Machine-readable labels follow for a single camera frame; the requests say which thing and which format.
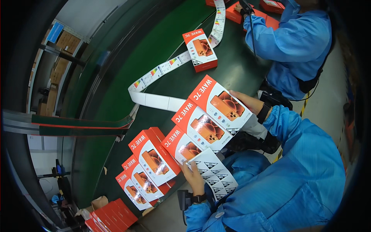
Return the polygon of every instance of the worker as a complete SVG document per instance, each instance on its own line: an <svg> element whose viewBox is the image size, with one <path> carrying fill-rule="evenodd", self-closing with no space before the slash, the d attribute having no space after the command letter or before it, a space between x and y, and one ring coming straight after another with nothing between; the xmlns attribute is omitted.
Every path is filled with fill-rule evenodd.
<svg viewBox="0 0 371 232"><path fill-rule="evenodd" d="M316 85L330 51L331 22L319 1L283 0L285 10L276 30L267 27L264 18L251 15L256 54L275 61L266 82L285 98L300 100ZM250 17L244 18L245 41L253 49Z"/></svg>
<svg viewBox="0 0 371 232"><path fill-rule="evenodd" d="M230 93L258 117L262 108L267 108L258 99ZM209 200L193 203L184 212L187 231L291 231L324 225L335 213L345 171L332 138L282 105L268 107L265 112L266 116L260 115L265 119L263 125L282 141L282 158L270 164L253 150L225 158L222 162L238 187L215 210ZM204 187L196 163L191 162L191 169L186 163L180 166L193 196L205 197L210 188Z"/></svg>

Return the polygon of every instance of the energy label strip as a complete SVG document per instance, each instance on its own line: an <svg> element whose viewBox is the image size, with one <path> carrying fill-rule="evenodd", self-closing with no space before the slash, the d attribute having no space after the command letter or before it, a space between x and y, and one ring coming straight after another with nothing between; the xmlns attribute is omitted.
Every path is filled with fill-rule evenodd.
<svg viewBox="0 0 371 232"><path fill-rule="evenodd" d="M214 19L213 29L209 35L209 43L212 48L216 47L221 42L226 20L226 6L224 1L214 0L214 3L216 7L216 16ZM190 60L191 56L189 55L189 52L185 51L173 59L154 67L128 88L131 100L139 105L177 112L186 101L185 99L148 94L141 91L163 75L173 71Z"/></svg>

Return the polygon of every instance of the black wrist strap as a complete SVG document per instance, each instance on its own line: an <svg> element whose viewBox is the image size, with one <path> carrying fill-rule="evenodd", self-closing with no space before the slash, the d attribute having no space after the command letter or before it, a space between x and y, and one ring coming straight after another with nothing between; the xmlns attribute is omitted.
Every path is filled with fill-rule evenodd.
<svg viewBox="0 0 371 232"><path fill-rule="evenodd" d="M192 196L191 197L192 203L201 203L204 200L206 200L206 193L204 193L202 196L197 195L197 196Z"/></svg>
<svg viewBox="0 0 371 232"><path fill-rule="evenodd" d="M265 102L263 104L262 110L260 110L260 112L257 114L257 122L258 123L263 124L263 122L265 121L265 118L267 117L267 114L268 114L270 108L271 108L271 105L269 103Z"/></svg>

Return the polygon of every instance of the smartphone box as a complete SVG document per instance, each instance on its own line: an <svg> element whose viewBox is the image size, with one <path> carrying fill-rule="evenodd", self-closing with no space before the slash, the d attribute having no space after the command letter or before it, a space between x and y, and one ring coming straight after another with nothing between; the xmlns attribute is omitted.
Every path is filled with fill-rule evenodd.
<svg viewBox="0 0 371 232"><path fill-rule="evenodd" d="M135 187L144 198L150 202L164 196L170 189L166 183L157 186L144 170L144 168L148 168L148 166L142 167L134 155L127 159L122 164L122 167L134 183Z"/></svg>
<svg viewBox="0 0 371 232"><path fill-rule="evenodd" d="M193 142L177 125L174 126L161 144L181 164L186 160L192 159L202 151L202 148Z"/></svg>
<svg viewBox="0 0 371 232"><path fill-rule="evenodd" d="M206 5L215 7L214 0L206 0Z"/></svg>
<svg viewBox="0 0 371 232"><path fill-rule="evenodd" d="M106 232L125 232L126 229L121 230L102 210L96 209L92 212L92 216L97 220L99 225Z"/></svg>
<svg viewBox="0 0 371 232"><path fill-rule="evenodd" d="M180 167L161 145L153 130L142 130L129 144L135 159L139 161L154 184L160 186L180 173Z"/></svg>
<svg viewBox="0 0 371 232"><path fill-rule="evenodd" d="M183 34L196 72L218 66L218 58L202 28Z"/></svg>
<svg viewBox="0 0 371 232"><path fill-rule="evenodd" d="M103 206L102 211L105 215L122 231L125 231L129 228L129 226L119 217L117 216L112 210L112 204L108 203L107 205Z"/></svg>
<svg viewBox="0 0 371 232"><path fill-rule="evenodd" d="M133 181L131 181L125 171L121 172L116 177L116 180L120 184L126 195L139 210L145 210L152 207L149 201L146 200L144 196L139 192L139 190L136 188L135 184L133 183Z"/></svg>
<svg viewBox="0 0 371 232"><path fill-rule="evenodd" d="M282 9L281 6L276 1L260 0L260 5L263 7L264 10L268 12L282 14L284 10L284 8Z"/></svg>
<svg viewBox="0 0 371 232"><path fill-rule="evenodd" d="M231 135L235 135L251 117L251 111L209 75L188 97Z"/></svg>
<svg viewBox="0 0 371 232"><path fill-rule="evenodd" d="M202 150L210 147L214 153L218 153L232 139L226 129L212 121L210 116L190 99L185 101L171 120Z"/></svg>
<svg viewBox="0 0 371 232"><path fill-rule="evenodd" d="M110 203L112 204L112 211L121 217L126 225L131 226L138 220L120 198Z"/></svg>
<svg viewBox="0 0 371 232"><path fill-rule="evenodd" d="M85 225L90 229L92 232L105 232L104 230L101 229L99 226L98 222L94 219L91 218L89 220L85 221Z"/></svg>
<svg viewBox="0 0 371 232"><path fill-rule="evenodd" d="M270 16L267 16L265 20L265 25L267 25L267 27L272 27L273 30L277 30L279 27L279 21L275 20L274 18Z"/></svg>

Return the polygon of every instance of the phone image on box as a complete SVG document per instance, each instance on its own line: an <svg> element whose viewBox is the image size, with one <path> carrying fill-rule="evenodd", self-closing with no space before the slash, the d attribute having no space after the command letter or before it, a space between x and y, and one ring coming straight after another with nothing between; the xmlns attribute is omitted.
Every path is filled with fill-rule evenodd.
<svg viewBox="0 0 371 232"><path fill-rule="evenodd" d="M192 142L189 142L186 146L181 146L179 148L179 153L182 154L186 160L190 160L196 155L200 154L201 150Z"/></svg>
<svg viewBox="0 0 371 232"><path fill-rule="evenodd" d="M143 152L142 157L156 175L166 174L169 171L154 149Z"/></svg>
<svg viewBox="0 0 371 232"><path fill-rule="evenodd" d="M224 135L224 131L204 114L199 119L195 118L191 127L210 144L221 139Z"/></svg>
<svg viewBox="0 0 371 232"><path fill-rule="evenodd" d="M245 111L245 108L226 91L221 92L219 96L215 95L211 99L210 103L223 115L225 115L230 121L234 121Z"/></svg>
<svg viewBox="0 0 371 232"><path fill-rule="evenodd" d="M193 41L193 46L198 56L210 56L213 54L206 39L202 39L202 40L195 39Z"/></svg>
<svg viewBox="0 0 371 232"><path fill-rule="evenodd" d="M146 193L155 193L157 192L157 188L152 184L147 175L144 172L135 173L134 178L138 181L140 186L145 190Z"/></svg>
<svg viewBox="0 0 371 232"><path fill-rule="evenodd" d="M145 204L147 201L142 197L140 192L135 188L135 186L126 186L127 191L130 193L132 197L138 202L139 204Z"/></svg>

